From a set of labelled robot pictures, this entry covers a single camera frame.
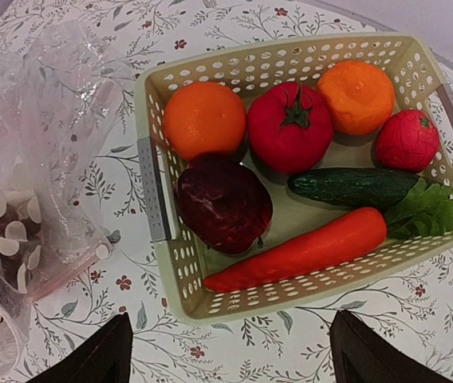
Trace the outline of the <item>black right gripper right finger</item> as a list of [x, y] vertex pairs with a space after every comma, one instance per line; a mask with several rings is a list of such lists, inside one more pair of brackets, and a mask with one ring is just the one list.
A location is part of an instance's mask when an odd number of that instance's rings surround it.
[[348, 310], [329, 329], [337, 383], [448, 383], [450, 380], [401, 353]]

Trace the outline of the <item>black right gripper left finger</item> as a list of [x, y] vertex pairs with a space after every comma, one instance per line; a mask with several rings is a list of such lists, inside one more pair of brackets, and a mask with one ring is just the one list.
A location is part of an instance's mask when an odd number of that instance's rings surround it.
[[69, 356], [38, 375], [49, 383], [128, 383], [131, 375], [133, 331], [127, 313], [104, 324]]

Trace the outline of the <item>dark red toy onion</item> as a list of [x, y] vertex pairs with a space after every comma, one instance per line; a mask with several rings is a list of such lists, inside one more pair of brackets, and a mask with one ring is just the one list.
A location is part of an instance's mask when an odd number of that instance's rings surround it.
[[270, 226], [273, 203], [249, 168], [213, 153], [189, 161], [173, 185], [183, 222], [210, 248], [237, 256]]

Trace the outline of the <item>red toy pepper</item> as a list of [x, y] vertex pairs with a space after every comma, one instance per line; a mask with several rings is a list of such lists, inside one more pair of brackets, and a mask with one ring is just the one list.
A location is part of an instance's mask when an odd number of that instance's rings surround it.
[[294, 174], [318, 164], [333, 140], [324, 97], [301, 82], [273, 86], [247, 113], [250, 146], [272, 170]]

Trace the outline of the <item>clear pink-zipper zip bag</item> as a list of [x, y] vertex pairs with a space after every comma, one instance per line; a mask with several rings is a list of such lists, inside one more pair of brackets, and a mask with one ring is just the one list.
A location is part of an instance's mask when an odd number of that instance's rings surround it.
[[20, 203], [41, 227], [28, 291], [46, 296], [111, 247], [75, 202], [81, 177], [119, 122], [133, 72], [79, 21], [44, 30], [26, 53], [0, 56], [0, 214]]

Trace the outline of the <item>dark purple toy grapes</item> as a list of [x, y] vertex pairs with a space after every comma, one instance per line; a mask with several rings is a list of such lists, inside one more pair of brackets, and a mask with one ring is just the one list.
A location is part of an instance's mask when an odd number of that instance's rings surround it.
[[0, 217], [0, 273], [9, 284], [18, 285], [19, 269], [41, 244], [41, 224], [28, 215], [21, 219], [18, 210], [7, 204]]

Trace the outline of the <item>clear white-dotted zip bag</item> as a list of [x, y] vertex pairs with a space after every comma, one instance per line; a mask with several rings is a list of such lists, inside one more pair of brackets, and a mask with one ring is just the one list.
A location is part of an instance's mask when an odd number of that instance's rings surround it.
[[[7, 204], [18, 210], [21, 219], [28, 215], [35, 223], [41, 224], [39, 200], [33, 189], [30, 170], [25, 164], [14, 165], [6, 183], [0, 185], [0, 217], [5, 214]], [[9, 284], [0, 273], [0, 376], [8, 373], [18, 362], [21, 348], [26, 343], [30, 319], [28, 294], [41, 257], [41, 246], [39, 248], [19, 269], [17, 286]]]

